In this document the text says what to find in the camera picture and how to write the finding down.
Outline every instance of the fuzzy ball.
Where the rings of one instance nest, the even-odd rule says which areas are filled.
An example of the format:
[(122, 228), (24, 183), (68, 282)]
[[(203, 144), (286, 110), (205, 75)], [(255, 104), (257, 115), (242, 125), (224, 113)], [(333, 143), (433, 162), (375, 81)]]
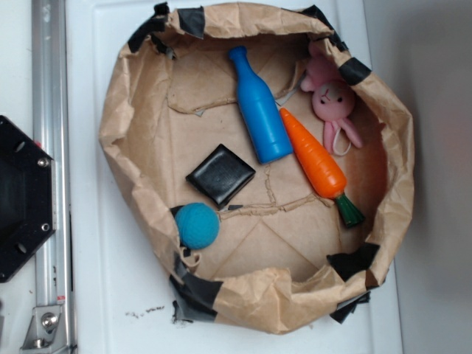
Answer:
[(176, 214), (181, 242), (189, 249), (203, 249), (213, 243), (220, 231), (216, 212), (203, 203), (183, 206)]

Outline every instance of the orange carrot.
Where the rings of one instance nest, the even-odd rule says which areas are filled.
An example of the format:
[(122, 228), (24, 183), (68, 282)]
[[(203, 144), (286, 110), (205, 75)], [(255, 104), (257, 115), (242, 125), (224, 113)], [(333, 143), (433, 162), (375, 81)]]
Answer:
[(347, 227), (362, 222), (365, 217), (344, 194), (346, 176), (330, 153), (289, 111), (281, 108), (280, 115), (295, 155), (315, 191), (323, 198), (334, 199)]

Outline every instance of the black electrical tape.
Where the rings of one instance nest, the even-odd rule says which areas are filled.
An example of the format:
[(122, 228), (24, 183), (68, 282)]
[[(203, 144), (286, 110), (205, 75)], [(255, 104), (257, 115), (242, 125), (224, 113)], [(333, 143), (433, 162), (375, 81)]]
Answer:
[(373, 243), (364, 243), (359, 249), (352, 253), (338, 253), (327, 256), (327, 261), (339, 276), (347, 281), (359, 271), (366, 271), (372, 265), (380, 246)]
[(355, 297), (354, 299), (347, 300), (338, 305), (338, 309), (330, 314), (330, 317), (338, 323), (343, 323), (344, 320), (351, 314), (354, 313), (355, 308), (359, 304), (367, 304), (370, 301), (370, 291)]
[(304, 9), (301, 14), (319, 19), (330, 30), (334, 31), (334, 33), (329, 37), (331, 44), (336, 46), (341, 52), (348, 49), (346, 43), (341, 40), (338, 33), (334, 30), (333, 26), (331, 26), (324, 13), (317, 6), (310, 6), (309, 8)]
[(203, 306), (200, 302), (195, 301), (184, 290), (185, 285), (181, 285), (174, 277), (170, 278), (170, 284), (174, 290), (176, 300), (174, 306), (174, 320), (179, 321), (202, 321), (214, 322), (218, 313), (215, 310)]
[(223, 282), (212, 282), (196, 277), (188, 271), (178, 255), (176, 255), (175, 271), (184, 282), (183, 285), (177, 283), (178, 292), (185, 299), (191, 299), (209, 310), (212, 309)]
[(153, 33), (150, 34), (150, 39), (156, 46), (156, 49), (159, 53), (167, 54), (167, 46), (164, 43), (162, 43), (162, 41), (159, 38), (157, 38)]
[(136, 53), (141, 48), (142, 43), (146, 37), (152, 32), (164, 32), (165, 24), (167, 22), (167, 15), (169, 13), (169, 7), (167, 2), (157, 4), (154, 7), (154, 15), (151, 16), (145, 23), (133, 33), (131, 38), (128, 40), (128, 46), (132, 53)]
[(351, 86), (361, 83), (371, 72), (372, 70), (356, 58), (350, 58), (339, 67), (342, 78)]
[(197, 38), (203, 39), (205, 30), (205, 12), (202, 6), (195, 9), (177, 10), (180, 28)]

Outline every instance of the bunny face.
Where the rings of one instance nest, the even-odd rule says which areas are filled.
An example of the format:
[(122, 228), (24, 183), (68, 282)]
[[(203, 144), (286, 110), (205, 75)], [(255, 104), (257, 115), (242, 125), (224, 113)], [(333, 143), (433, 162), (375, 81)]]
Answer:
[(321, 85), (314, 93), (315, 114), (327, 121), (336, 121), (351, 114), (355, 105), (354, 91), (341, 81), (330, 81)]

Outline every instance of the black wallet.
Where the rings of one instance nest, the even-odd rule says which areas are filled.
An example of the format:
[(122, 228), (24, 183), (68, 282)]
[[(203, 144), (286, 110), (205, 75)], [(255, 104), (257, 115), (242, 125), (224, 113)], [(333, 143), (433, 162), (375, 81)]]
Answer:
[(185, 179), (221, 209), (254, 178), (256, 171), (223, 144)]

